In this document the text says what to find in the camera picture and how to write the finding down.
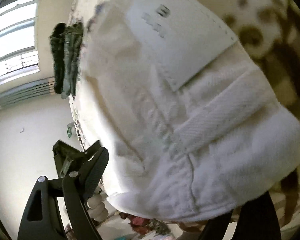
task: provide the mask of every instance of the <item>dark green fabric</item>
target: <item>dark green fabric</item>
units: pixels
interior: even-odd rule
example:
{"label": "dark green fabric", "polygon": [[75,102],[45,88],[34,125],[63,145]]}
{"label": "dark green fabric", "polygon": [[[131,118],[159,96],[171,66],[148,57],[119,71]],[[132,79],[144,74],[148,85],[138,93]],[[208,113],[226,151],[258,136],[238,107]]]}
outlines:
{"label": "dark green fabric", "polygon": [[66,99],[70,94],[75,96],[75,84],[78,74],[78,57],[82,42],[83,28],[81,23],[68,27],[59,23],[50,36],[51,52],[54,60],[55,92]]}
{"label": "dark green fabric", "polygon": [[52,58],[54,61],[54,91],[56,94],[61,94],[63,78],[65,73],[65,63],[63,61],[64,58],[64,31],[66,29],[66,24],[59,23],[53,30],[50,38],[50,47]]}

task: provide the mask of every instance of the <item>beige wall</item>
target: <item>beige wall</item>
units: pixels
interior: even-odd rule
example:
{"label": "beige wall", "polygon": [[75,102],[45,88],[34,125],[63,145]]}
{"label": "beige wall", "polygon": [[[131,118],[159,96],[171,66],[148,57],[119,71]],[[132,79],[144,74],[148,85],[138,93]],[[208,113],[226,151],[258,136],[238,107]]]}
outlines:
{"label": "beige wall", "polygon": [[0,85],[0,93],[28,82],[53,76],[49,36],[56,24],[68,22],[72,2],[73,0],[39,0],[35,28],[40,72]]}
{"label": "beige wall", "polygon": [[69,101],[60,95],[0,112],[0,219],[13,240],[37,178],[58,177],[52,146],[61,139],[81,149],[77,137],[68,138],[66,133],[72,121]]}

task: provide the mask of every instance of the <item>bed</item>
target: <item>bed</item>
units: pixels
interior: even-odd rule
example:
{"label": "bed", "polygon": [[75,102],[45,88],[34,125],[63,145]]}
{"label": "bed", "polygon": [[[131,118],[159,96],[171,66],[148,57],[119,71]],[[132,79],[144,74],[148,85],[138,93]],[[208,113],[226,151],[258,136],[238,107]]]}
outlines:
{"label": "bed", "polygon": [[[98,24],[98,15],[109,0],[74,0],[68,24],[81,21],[84,37],[80,59],[87,52],[86,44],[91,39],[93,26]],[[238,35],[253,61],[261,68],[271,84],[279,102],[300,121],[300,11],[293,0],[198,0],[217,14]],[[87,89],[81,82],[81,63],[77,77],[77,91]],[[98,124],[87,119],[89,107],[94,102],[89,96],[77,93],[70,96],[72,116],[82,148],[87,149],[104,131]],[[124,165],[138,163],[129,159]],[[141,172],[136,168],[133,173]],[[120,185],[120,173],[108,170],[103,176],[108,195],[116,192]],[[300,214],[300,165],[286,179],[276,183],[270,190],[279,224],[286,226]],[[184,230],[202,230],[205,223],[182,223]]]}

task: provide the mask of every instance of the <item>patterned bedsheet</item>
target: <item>patterned bedsheet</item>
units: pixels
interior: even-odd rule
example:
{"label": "patterned bedsheet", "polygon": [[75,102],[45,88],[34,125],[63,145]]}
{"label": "patterned bedsheet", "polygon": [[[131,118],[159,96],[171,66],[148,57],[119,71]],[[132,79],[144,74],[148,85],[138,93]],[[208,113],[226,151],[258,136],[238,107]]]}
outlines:
{"label": "patterned bedsheet", "polygon": [[[109,0],[74,0],[68,24],[83,22],[84,38]],[[198,0],[222,18],[238,35],[254,62],[263,70],[280,103],[300,120],[300,11],[293,0]],[[80,74],[77,78],[80,86]],[[80,126],[75,97],[69,97],[77,135],[83,149],[89,147]],[[300,213],[300,166],[273,186],[271,198],[280,226]],[[204,222],[181,225],[201,230]]]}

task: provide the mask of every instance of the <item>window frame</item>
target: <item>window frame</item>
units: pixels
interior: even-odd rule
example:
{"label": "window frame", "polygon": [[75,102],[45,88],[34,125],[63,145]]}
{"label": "window frame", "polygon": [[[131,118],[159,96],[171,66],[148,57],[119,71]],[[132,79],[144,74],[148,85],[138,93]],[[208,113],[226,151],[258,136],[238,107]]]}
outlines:
{"label": "window frame", "polygon": [[[17,30],[22,30],[22,29],[25,29],[25,28],[28,28],[28,27],[32,27],[32,26],[34,27],[34,31],[35,31],[35,25],[36,25],[36,20],[37,20],[37,16],[38,16],[37,15],[38,14],[38,1],[39,0],[32,0],[32,1],[29,1],[29,2],[26,2],[26,3],[23,3],[23,4],[18,4],[15,7],[10,8],[10,9],[2,12],[0,14],[0,17],[3,16],[4,14],[6,14],[6,13],[9,13],[9,12],[14,11],[16,9],[22,8],[24,6],[27,6],[27,5],[30,5],[30,4],[34,4],[34,3],[37,4],[37,6],[36,6],[36,12],[35,12],[35,17],[34,18],[23,20],[23,21],[14,23],[14,24],[12,24],[10,26],[7,26],[7,27],[1,29],[0,33],[2,31],[4,31],[4,30],[8,30],[8,29],[10,29],[10,30],[8,30],[5,33],[2,33],[2,35],[0,35],[0,38],[3,37],[3,36],[5,36],[5,35],[7,35],[7,34],[9,34],[9,33],[13,33],[13,32],[15,32]],[[36,51],[36,35],[34,35],[34,46],[31,46],[31,47],[28,47],[28,48],[24,48],[24,49],[20,49],[20,50],[17,50],[15,52],[6,54],[6,55],[0,57],[0,62],[5,61],[5,60],[10,59],[10,58],[13,58],[15,56],[19,56],[21,54],[25,54],[27,52],[32,52],[32,51]],[[0,84],[1,83],[5,83],[6,81],[10,81],[11,79],[18,78],[19,75],[20,76],[24,76],[28,72],[29,72],[29,74],[31,74],[31,73],[36,73],[38,71],[39,71],[39,64],[32,65],[32,66],[27,66],[27,67],[22,67],[20,69],[8,72],[8,73],[3,74],[2,76],[0,76]]]}

